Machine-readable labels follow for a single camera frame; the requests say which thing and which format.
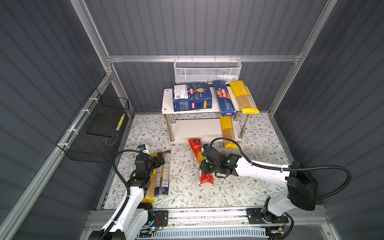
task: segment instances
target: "white mesh basket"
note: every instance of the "white mesh basket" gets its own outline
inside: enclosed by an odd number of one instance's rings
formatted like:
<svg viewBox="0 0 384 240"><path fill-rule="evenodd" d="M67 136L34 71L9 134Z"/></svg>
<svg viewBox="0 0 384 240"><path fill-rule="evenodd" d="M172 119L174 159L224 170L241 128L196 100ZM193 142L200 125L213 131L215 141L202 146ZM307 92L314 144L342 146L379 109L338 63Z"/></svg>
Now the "white mesh basket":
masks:
<svg viewBox="0 0 384 240"><path fill-rule="evenodd" d="M241 61L239 58L225 60L180 60L175 58L176 83L212 83L213 78L234 82L239 80Z"/></svg>

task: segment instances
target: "blue barilla spaghetti package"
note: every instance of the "blue barilla spaghetti package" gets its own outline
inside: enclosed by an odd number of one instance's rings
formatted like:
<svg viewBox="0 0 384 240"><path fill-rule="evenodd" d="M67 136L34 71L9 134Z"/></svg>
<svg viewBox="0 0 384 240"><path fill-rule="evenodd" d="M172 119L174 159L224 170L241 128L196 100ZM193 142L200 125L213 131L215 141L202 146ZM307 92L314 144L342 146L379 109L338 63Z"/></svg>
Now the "blue barilla spaghetti package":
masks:
<svg viewBox="0 0 384 240"><path fill-rule="evenodd" d="M175 112L212 108L212 94L208 83L172 85L172 94Z"/></svg>
<svg viewBox="0 0 384 240"><path fill-rule="evenodd" d="M234 116L236 114L235 107L233 106L231 96L228 93L228 88L224 81L213 81L217 101L220 106L222 116Z"/></svg>

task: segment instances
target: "leaf pattern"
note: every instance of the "leaf pattern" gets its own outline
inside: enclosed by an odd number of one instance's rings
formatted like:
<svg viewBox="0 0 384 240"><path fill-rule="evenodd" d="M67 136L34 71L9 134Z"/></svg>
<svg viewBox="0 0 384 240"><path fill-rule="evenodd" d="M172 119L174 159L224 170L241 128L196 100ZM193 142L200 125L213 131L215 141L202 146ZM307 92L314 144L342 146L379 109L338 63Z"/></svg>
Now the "leaf pattern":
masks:
<svg viewBox="0 0 384 240"><path fill-rule="evenodd" d="M175 114L176 120L218 117L218 114ZM240 115L240 126L244 120L245 115ZM249 117L243 137L245 139L240 145L250 159L273 164L288 163L266 113ZM214 176L215 184L200 184L201 171L189 144L176 144L174 147L169 144L162 114L135 115L125 148L136 149L140 144L147 144L150 152L171 150L169 195L155 197L155 208L261 206L269 195L283 190L276 184L250 177L218 179ZM214 147L224 154L238 154L238 149L224 149L222 142L215 142ZM125 152L121 156L118 169L126 180L135 169L135 156L134 152ZM116 209L124 193L125 186L115 175L104 209Z"/></svg>

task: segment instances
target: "gray wall panel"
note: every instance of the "gray wall panel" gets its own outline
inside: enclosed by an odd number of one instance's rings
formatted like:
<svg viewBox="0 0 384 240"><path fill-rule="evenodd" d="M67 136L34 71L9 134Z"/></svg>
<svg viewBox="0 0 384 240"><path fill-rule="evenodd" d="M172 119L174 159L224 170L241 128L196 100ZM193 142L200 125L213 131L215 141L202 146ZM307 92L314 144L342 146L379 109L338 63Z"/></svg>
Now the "gray wall panel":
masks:
<svg viewBox="0 0 384 240"><path fill-rule="evenodd" d="M114 63L136 113L160 112L165 88L175 84L172 63ZM240 80L259 110L268 110L291 63L243 63Z"/></svg>
<svg viewBox="0 0 384 240"><path fill-rule="evenodd" d="M110 55L291 55L325 0L86 0Z"/></svg>
<svg viewBox="0 0 384 240"><path fill-rule="evenodd" d="M69 1L2 1L0 38L2 222L105 71ZM14 239L78 238L110 167L64 158Z"/></svg>
<svg viewBox="0 0 384 240"><path fill-rule="evenodd" d="M322 201L342 239L381 238L384 225L383 12L383 1L340 0L275 114L295 160L352 172ZM313 174L320 195L345 179Z"/></svg>

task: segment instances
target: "barilla logo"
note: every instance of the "barilla logo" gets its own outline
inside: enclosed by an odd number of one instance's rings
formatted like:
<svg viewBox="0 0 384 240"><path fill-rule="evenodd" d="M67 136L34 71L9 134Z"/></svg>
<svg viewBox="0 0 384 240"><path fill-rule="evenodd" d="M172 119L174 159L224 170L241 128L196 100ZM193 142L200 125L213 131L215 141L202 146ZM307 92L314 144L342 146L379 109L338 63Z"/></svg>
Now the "barilla logo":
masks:
<svg viewBox="0 0 384 240"><path fill-rule="evenodd" d="M221 96L222 98L227 98L227 92L224 88L221 89Z"/></svg>

